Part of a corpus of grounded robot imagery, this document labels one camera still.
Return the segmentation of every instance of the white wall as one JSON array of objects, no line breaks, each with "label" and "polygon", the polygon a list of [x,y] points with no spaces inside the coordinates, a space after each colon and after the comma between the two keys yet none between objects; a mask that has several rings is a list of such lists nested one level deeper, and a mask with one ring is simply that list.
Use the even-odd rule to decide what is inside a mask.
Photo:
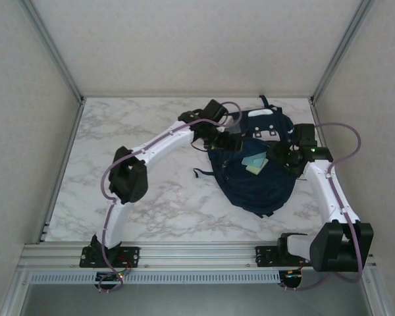
[{"label": "white wall", "polygon": [[0,305],[40,229],[75,113],[18,1],[0,0]]},{"label": "white wall", "polygon": [[[395,0],[376,0],[317,107],[321,121],[361,133],[359,155],[338,175],[353,208],[373,225],[373,254],[395,304]],[[346,131],[326,134],[335,157],[355,146]]]},{"label": "white wall", "polygon": [[87,97],[309,97],[359,2],[34,0]]}]

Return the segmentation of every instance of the black mounting plate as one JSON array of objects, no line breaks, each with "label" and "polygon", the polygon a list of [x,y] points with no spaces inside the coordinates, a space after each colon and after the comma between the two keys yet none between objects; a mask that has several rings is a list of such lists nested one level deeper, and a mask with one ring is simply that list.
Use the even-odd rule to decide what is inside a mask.
[{"label": "black mounting plate", "polygon": [[295,267],[298,269],[303,263],[305,267],[310,267],[310,263],[304,258],[296,255],[280,255],[277,246],[257,246],[256,263],[257,267]]},{"label": "black mounting plate", "polygon": [[[139,247],[118,247],[117,255],[111,265],[114,268],[125,268],[130,262],[132,268],[138,267],[139,262]],[[89,245],[82,249],[79,267],[81,268],[107,268],[105,262],[101,260],[94,261],[93,248]]]}]

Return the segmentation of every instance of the white marble floor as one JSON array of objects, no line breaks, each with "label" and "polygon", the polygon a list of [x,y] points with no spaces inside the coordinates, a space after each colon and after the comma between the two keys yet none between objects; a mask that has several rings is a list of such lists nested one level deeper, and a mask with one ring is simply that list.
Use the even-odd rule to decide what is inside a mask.
[{"label": "white marble floor", "polygon": [[[235,101],[243,109],[263,107],[259,98]],[[109,206],[99,181],[117,148],[135,147],[169,127],[179,114],[203,108],[210,98],[89,98],[70,154],[46,241],[90,241]],[[268,99],[294,123],[313,122],[306,99]],[[148,173],[149,190],[124,227],[124,240],[144,242],[231,242],[276,240],[282,232],[314,232],[319,210],[306,181],[297,181],[284,207],[272,217],[235,207],[211,176],[206,153],[178,150]]]}]

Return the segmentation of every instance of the navy backpack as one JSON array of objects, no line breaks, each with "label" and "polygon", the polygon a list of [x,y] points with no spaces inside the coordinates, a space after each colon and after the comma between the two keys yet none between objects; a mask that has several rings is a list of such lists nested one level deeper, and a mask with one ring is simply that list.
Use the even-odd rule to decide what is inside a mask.
[{"label": "navy backpack", "polygon": [[[294,125],[290,118],[282,114],[280,107],[269,105],[264,95],[260,98],[265,108],[243,111],[240,126],[226,129],[231,134],[243,136],[242,150],[208,149],[213,172],[200,169],[194,172],[196,178],[197,171],[214,176],[231,204],[262,218],[263,215],[271,216],[288,201],[296,176],[271,159],[258,175],[247,171],[242,164],[245,157],[268,152],[275,141],[290,142],[290,145],[292,142]],[[238,113],[230,115],[234,120],[238,118]]]}]

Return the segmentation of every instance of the backpack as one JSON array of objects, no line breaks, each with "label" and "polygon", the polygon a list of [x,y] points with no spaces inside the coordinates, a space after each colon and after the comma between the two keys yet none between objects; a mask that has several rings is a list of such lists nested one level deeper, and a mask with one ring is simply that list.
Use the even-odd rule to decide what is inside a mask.
[{"label": "backpack", "polygon": [[[213,171],[194,169],[194,172],[196,178],[198,171],[214,176],[231,204],[263,218],[263,215],[271,216],[288,201],[296,176],[272,159],[258,175],[247,171],[242,164],[245,157],[268,152],[276,141],[292,145],[294,125],[290,118],[282,114],[280,107],[269,105],[264,95],[260,98],[265,106],[263,109],[242,111],[239,129],[226,129],[231,134],[239,132],[242,135],[242,150],[208,149]],[[230,115],[234,120],[238,118],[238,113]]]}]

